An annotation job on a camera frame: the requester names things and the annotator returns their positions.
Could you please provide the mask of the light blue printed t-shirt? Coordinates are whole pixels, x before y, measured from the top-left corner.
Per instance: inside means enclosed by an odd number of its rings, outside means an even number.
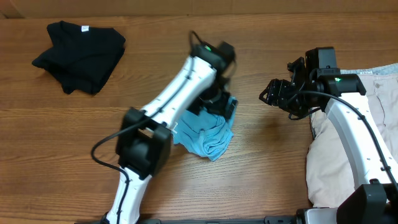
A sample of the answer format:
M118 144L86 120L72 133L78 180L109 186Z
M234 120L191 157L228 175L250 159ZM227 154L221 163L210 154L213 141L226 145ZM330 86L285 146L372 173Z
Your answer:
M206 110L198 115L186 110L172 132L173 143L183 145L188 152L215 161L225 153L234 136L232 127L235 114L236 110L233 110L230 119L225 119Z

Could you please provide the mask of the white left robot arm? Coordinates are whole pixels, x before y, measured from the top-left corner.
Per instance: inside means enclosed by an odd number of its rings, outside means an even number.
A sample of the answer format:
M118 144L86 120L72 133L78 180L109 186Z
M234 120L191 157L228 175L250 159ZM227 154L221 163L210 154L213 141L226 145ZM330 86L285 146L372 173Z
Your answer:
M230 119L237 105L225 86L224 71L235 61L234 47L226 42L214 47L207 42L191 46L182 69L167 87L142 109L131 108L118 137L116 154L121 175L113 206L101 223L137 223L149 181L164 166L170 154L172 130L185 111Z

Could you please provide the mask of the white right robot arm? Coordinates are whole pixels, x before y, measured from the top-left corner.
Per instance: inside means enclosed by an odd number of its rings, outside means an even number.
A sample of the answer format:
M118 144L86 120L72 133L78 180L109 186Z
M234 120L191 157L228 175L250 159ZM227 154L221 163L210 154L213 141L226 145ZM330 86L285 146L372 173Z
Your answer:
M285 223L397 223L397 162L371 116L357 74L342 74L333 47L317 47L287 65L290 80L273 79L260 93L264 103L306 118L323 111L341 139L355 191L336 208L303 208Z

